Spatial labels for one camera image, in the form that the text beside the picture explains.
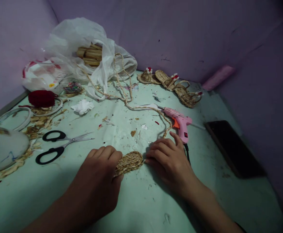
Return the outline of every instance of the red yarn ball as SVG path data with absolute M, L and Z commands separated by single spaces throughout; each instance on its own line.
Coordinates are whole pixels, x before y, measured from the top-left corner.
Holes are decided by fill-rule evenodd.
M 28 95 L 28 101 L 34 107 L 52 107 L 55 104 L 54 98 L 57 96 L 52 91 L 38 90 Z

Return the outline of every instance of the table surface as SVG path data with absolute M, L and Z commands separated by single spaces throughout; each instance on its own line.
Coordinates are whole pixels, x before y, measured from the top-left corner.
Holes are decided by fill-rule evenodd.
M 132 77 L 132 83 L 138 83 L 136 74 Z M 114 86 L 115 82 L 109 83 L 108 92 L 119 95 Z M 182 105 L 174 93 L 160 85 L 139 83 L 138 87 L 138 90 L 133 90 L 131 106 L 157 103 L 176 109 L 201 125 L 206 121 L 227 120 L 242 135 L 225 104 L 214 92 L 205 93 L 196 107 L 190 109 Z M 201 86 L 191 83 L 189 90 L 199 91 Z M 161 103 L 155 101 L 154 91 L 165 100 Z M 95 108 L 79 117 L 71 106 L 83 98 L 93 101 Z M 91 149 L 112 145 L 124 155 L 134 150 L 145 155 L 149 143 L 161 136 L 166 127 L 166 122 L 155 111 L 131 111 L 121 100 L 97 101 L 85 93 L 68 100 L 63 106 L 69 110 L 63 114 L 65 119 L 58 126 L 52 126 L 52 130 L 61 130 L 68 137 L 93 132 L 89 137 L 95 139 L 70 144 L 60 158 L 44 166 L 35 163 L 35 157 L 41 153 L 35 151 L 24 166 L 4 178 L 0 183 L 0 232 L 18 232 L 42 214 L 65 192 Z M 28 99 L 25 98 L 20 104 L 28 104 Z M 102 123 L 105 116 L 115 126 Z M 13 129 L 16 121 L 23 119 L 20 112 L 14 118 L 8 118 L 5 127 Z M 131 136 L 133 130 L 136 130 L 134 137 Z M 247 232 L 283 232 L 283 214 L 267 178 L 238 179 L 206 130 L 188 126 L 188 135 L 192 168 L 197 177 L 216 194 L 227 214 Z M 42 142 L 44 151 L 65 143 L 44 142 L 42 139 L 37 142 Z M 88 231 L 201 232 L 201 228 L 187 205 L 168 191 L 150 167 L 143 165 L 139 170 L 125 174 L 116 209 Z

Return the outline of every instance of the scissors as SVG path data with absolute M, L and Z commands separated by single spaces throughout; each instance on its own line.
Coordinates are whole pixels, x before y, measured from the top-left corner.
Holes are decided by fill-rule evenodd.
M 60 136 L 58 136 L 57 138 L 47 138 L 47 136 L 49 134 L 52 134 L 52 133 L 60 133 Z M 68 143 L 64 144 L 63 146 L 60 146 L 60 147 L 56 147 L 56 148 L 50 148 L 48 151 L 44 152 L 44 153 L 41 153 L 40 155 L 38 155 L 36 157 L 36 163 L 40 164 L 40 165 L 45 165 L 45 164 L 48 164 L 48 163 L 51 163 L 53 162 L 54 160 L 56 160 L 58 157 L 61 156 L 61 154 L 63 154 L 64 152 L 64 149 L 67 145 L 73 143 L 73 142 L 76 142 L 76 141 L 88 141 L 88 140 L 92 140 L 94 138 L 90 138 L 90 139 L 82 139 L 83 137 L 87 136 L 88 134 L 90 133 L 86 133 L 86 134 L 82 134 L 78 137 L 75 137 L 75 138 L 68 138 L 66 137 L 66 134 L 63 133 L 62 131 L 59 131 L 59 130 L 53 130 L 53 131 L 50 131 L 50 132 L 47 132 L 43 137 L 42 139 L 44 141 L 51 141 L 51 142 L 55 142 L 55 141 L 63 141 L 63 140 L 69 140 Z M 53 152 L 57 152 L 58 154 L 51 160 L 47 161 L 47 162 L 41 162 L 41 158 L 47 154 L 51 154 Z

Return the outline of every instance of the pink glue gun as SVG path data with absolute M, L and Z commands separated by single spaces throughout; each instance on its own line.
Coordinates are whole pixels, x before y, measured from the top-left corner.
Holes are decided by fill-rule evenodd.
M 158 108 L 162 109 L 166 115 L 168 115 L 170 118 L 174 120 L 173 128 L 178 129 L 179 137 L 181 138 L 184 144 L 187 144 L 189 141 L 187 125 L 192 124 L 192 119 L 188 116 L 182 115 L 181 113 L 171 108 L 160 107 L 160 106 L 158 106 Z

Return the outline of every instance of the black phone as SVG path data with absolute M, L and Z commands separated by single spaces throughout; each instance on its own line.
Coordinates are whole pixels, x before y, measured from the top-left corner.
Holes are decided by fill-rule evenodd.
M 251 151 L 227 121 L 207 122 L 205 128 L 237 177 L 247 179 L 266 175 Z

